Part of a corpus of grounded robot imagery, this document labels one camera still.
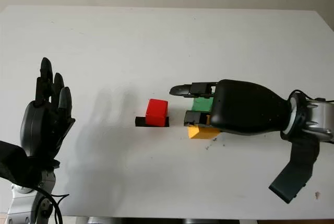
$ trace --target white table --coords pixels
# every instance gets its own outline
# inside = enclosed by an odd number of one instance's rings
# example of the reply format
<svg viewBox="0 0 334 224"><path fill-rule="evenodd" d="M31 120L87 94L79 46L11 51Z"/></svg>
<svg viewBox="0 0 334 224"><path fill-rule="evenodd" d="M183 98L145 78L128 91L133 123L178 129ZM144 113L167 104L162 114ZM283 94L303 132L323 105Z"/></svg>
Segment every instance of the white table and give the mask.
<svg viewBox="0 0 334 224"><path fill-rule="evenodd" d="M334 145L287 205L268 186L289 160L278 133L190 140L191 99L169 89L224 78L334 98L334 33L312 11L10 6L1 14L0 139L19 144L43 57L70 86L77 122L57 156L64 215L334 218ZM137 128L150 98L169 128ZM0 180L0 212L11 200ZM316 200L315 192L320 192Z"/></svg>

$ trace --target robot finger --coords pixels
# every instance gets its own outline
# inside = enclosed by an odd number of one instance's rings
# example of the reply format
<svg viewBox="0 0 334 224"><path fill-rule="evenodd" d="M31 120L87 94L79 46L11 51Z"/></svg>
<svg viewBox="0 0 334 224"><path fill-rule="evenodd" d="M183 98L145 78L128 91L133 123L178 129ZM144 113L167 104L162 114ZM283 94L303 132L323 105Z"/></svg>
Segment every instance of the robot finger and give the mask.
<svg viewBox="0 0 334 224"><path fill-rule="evenodd" d="M63 87L64 87L63 77L60 75L60 73L56 73L54 76L53 93L51 96L51 105L53 111L56 111L58 109L59 97Z"/></svg>
<svg viewBox="0 0 334 224"><path fill-rule="evenodd" d="M59 110L65 113L66 118L71 117L72 98L71 98L71 91L68 87L63 87L61 89L58 108Z"/></svg>
<svg viewBox="0 0 334 224"><path fill-rule="evenodd" d="M36 107L39 107L44 101L49 101L49 97L52 94L52 66L51 62L47 58L43 58L40 72L41 76L37 78L36 82Z"/></svg>
<svg viewBox="0 0 334 224"><path fill-rule="evenodd" d="M216 86L216 82L195 82L180 86L172 87L169 94L175 96L183 96L185 98L210 98L214 96L213 87Z"/></svg>

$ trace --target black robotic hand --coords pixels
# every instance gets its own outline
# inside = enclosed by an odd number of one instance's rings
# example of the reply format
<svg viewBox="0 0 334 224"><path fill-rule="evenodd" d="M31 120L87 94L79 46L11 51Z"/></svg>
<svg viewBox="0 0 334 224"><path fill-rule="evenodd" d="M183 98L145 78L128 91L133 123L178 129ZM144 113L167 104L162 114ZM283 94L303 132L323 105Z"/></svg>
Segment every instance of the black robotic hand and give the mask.
<svg viewBox="0 0 334 224"><path fill-rule="evenodd" d="M0 177L14 184L34 187L41 171L59 167L55 156L75 122L71 117L71 94L63 78L43 58L37 78L36 97L26 108L21 125L21 146L0 142Z"/></svg>
<svg viewBox="0 0 334 224"><path fill-rule="evenodd" d="M333 143L333 101L312 99L300 90L284 100L258 84L224 79L175 86L170 94L213 97L210 112L186 111L185 126L215 127L239 135L280 131L281 138L292 143L290 162L269 188L286 203L312 176L319 142Z"/></svg>

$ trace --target yellow block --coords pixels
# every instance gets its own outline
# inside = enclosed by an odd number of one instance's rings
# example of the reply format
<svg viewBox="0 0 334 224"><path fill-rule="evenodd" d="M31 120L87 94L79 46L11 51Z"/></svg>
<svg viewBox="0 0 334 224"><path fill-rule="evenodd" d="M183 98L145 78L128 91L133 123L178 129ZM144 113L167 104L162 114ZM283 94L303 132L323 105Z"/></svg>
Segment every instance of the yellow block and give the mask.
<svg viewBox="0 0 334 224"><path fill-rule="evenodd" d="M188 127L188 136L190 139L212 139L218 134L220 134L220 130L213 127Z"/></svg>

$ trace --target small dark speck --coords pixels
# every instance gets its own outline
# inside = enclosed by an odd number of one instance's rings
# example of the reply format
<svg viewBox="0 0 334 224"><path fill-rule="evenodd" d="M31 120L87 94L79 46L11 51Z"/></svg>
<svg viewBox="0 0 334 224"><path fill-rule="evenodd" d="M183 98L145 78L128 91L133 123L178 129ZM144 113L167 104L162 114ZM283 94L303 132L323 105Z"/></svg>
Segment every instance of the small dark speck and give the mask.
<svg viewBox="0 0 334 224"><path fill-rule="evenodd" d="M319 199L319 198L320 198L320 192L318 192L318 191L315 192L315 198L316 198L316 199Z"/></svg>

